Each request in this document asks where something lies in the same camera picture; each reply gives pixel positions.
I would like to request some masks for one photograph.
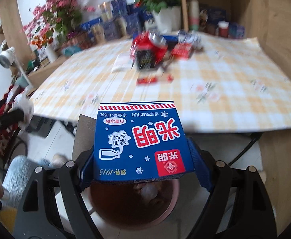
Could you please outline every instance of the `red and white striped border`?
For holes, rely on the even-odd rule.
[[[131,104],[131,105],[99,105],[100,111],[148,111],[175,109],[174,103]]]

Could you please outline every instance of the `blue box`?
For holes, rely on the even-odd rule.
[[[134,33],[141,33],[142,27],[138,14],[131,14],[117,19],[122,36],[132,36]]]
[[[226,21],[226,10],[221,8],[209,7],[207,23],[218,25],[219,22]]]
[[[112,0],[112,16],[114,18],[127,16],[127,0]]]
[[[121,34],[117,28],[115,20],[108,20],[106,22],[102,22],[101,25],[104,30],[103,35],[106,41],[121,38]]]
[[[134,7],[134,4],[129,4],[127,6],[129,14],[137,13],[141,26],[144,27],[144,22],[148,20],[153,20],[152,13],[148,12],[145,7]]]
[[[99,17],[80,25],[80,28],[88,33],[88,37],[90,38],[92,42],[94,42],[94,34],[91,30],[91,27],[100,22],[102,22],[102,19]]]
[[[177,179],[194,170],[173,101],[100,104],[94,180],[138,183]]]

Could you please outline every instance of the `white flower pot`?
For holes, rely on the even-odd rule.
[[[181,29],[181,6],[161,9],[159,14],[152,12],[161,33],[169,33]]]
[[[56,61],[58,58],[57,53],[55,52],[53,46],[51,46],[51,45],[47,45],[47,47],[45,48],[45,54],[51,63]]]

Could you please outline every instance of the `black handle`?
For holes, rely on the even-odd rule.
[[[20,109],[16,109],[3,116],[0,116],[0,131],[23,120],[24,112]]]

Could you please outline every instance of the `checkered tablecloth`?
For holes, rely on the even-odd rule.
[[[99,103],[175,102],[190,132],[253,132],[291,128],[291,81],[262,51],[256,38],[202,34],[204,51],[169,66],[172,83],[136,85],[139,73],[111,72],[131,40],[73,55],[35,92],[35,115],[77,121],[97,117]]]

